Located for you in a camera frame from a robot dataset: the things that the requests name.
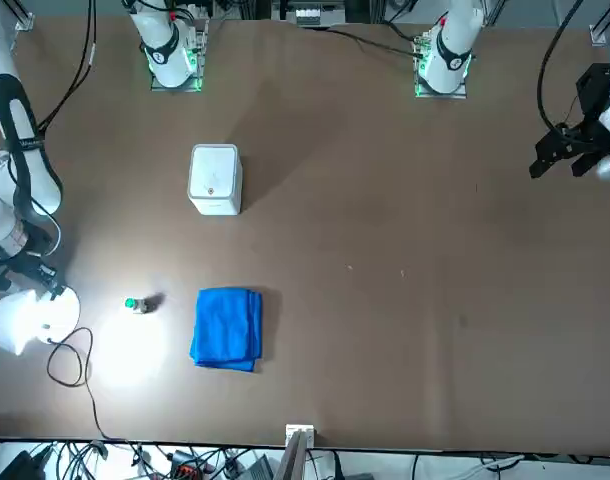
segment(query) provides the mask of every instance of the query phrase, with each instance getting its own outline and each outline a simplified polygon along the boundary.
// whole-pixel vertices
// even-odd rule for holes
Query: bright light spot
[[[167,353],[167,332],[155,315],[121,311],[105,320],[94,350],[95,378],[111,387],[130,387],[160,371]]]
[[[36,292],[26,290],[0,300],[0,347],[20,355],[38,326]]]

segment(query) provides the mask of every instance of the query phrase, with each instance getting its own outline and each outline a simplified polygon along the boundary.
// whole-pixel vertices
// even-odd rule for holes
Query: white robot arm
[[[14,67],[0,22],[0,131],[12,156],[8,169],[0,168],[0,200],[27,220],[45,220],[61,203],[62,185],[54,173],[27,94]]]
[[[196,29],[182,19],[170,19],[173,9],[165,0],[122,0],[143,41],[152,73],[167,88],[181,86],[196,74],[197,63],[190,50],[195,47]]]
[[[448,13],[432,27],[431,53],[419,72],[430,89],[450,94],[460,87],[483,17],[479,0],[452,0]]]
[[[18,78],[0,22],[0,267],[33,278],[54,294],[63,286],[40,260],[51,239],[36,224],[61,203],[62,185],[52,169],[27,94]],[[0,274],[0,289],[6,282]]]

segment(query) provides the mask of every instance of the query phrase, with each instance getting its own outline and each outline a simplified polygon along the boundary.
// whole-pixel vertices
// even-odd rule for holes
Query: white cable
[[[92,51],[89,54],[89,62],[87,64],[91,67],[94,62],[94,54],[96,53],[96,42],[92,43]]]
[[[448,477],[446,480],[469,480],[475,475],[478,475],[484,470],[493,467],[499,467],[504,465],[509,465],[510,463],[514,463],[520,460],[523,460],[525,455],[516,455],[515,457],[503,458],[502,460],[495,460],[493,462],[486,463],[484,465],[476,465],[475,467],[470,468],[469,470],[458,474],[453,477]]]

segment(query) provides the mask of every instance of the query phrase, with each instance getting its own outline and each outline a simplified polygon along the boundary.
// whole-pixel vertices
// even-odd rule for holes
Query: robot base
[[[467,98],[467,89],[465,88],[465,80],[461,83],[461,85],[452,93],[444,94],[438,93],[432,90],[429,85],[423,80],[420,75],[420,72],[425,68],[425,61],[427,57],[431,54],[432,45],[430,42],[430,34],[429,32],[423,33],[420,37],[416,37],[412,42],[412,49],[414,53],[420,53],[424,58],[414,58],[414,95],[417,98]],[[469,67],[470,59],[467,61],[467,65],[465,67],[465,76],[467,78],[467,69]]]
[[[152,74],[150,88],[152,92],[200,92],[203,90],[203,77],[205,75],[205,54],[207,53],[207,33],[209,31],[209,18],[204,20],[203,28],[196,26],[196,40],[192,42],[195,48],[188,53],[188,61],[196,65],[196,73],[191,75],[182,85],[165,87],[156,80]]]

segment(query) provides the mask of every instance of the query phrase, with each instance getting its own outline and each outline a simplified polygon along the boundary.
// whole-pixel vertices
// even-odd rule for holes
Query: metal bracket
[[[34,28],[34,18],[35,15],[32,12],[29,12],[27,16],[23,20],[18,20],[16,22],[16,31],[17,32],[31,32]]]
[[[594,31],[594,25],[589,26],[589,36],[592,39],[592,47],[604,47],[607,45],[605,32],[601,32],[600,35],[597,35],[597,32]]]
[[[297,432],[305,434],[307,448],[314,448],[314,425],[285,425],[285,446],[289,444],[289,441]]]
[[[305,455],[307,453],[309,438],[312,446],[314,442],[314,427],[312,425],[287,425],[285,438],[289,441],[285,447],[285,453],[281,458],[281,464],[274,475],[274,480],[302,480],[303,468],[305,467]]]

